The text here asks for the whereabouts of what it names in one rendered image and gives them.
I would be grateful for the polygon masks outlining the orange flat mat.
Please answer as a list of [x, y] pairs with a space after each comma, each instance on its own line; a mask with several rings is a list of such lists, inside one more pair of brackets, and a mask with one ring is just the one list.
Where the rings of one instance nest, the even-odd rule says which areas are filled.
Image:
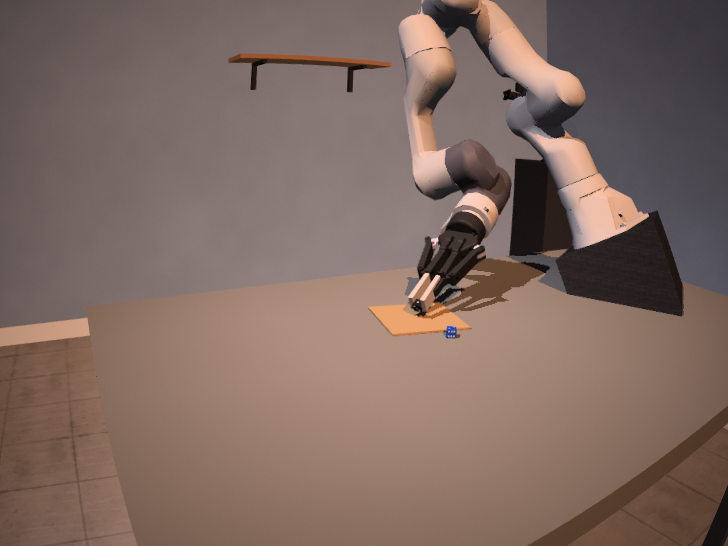
[[457, 331], [469, 330], [465, 322], [439, 302], [432, 303], [427, 312], [416, 312], [410, 304], [368, 307], [370, 312], [392, 336], [446, 332], [447, 326]]

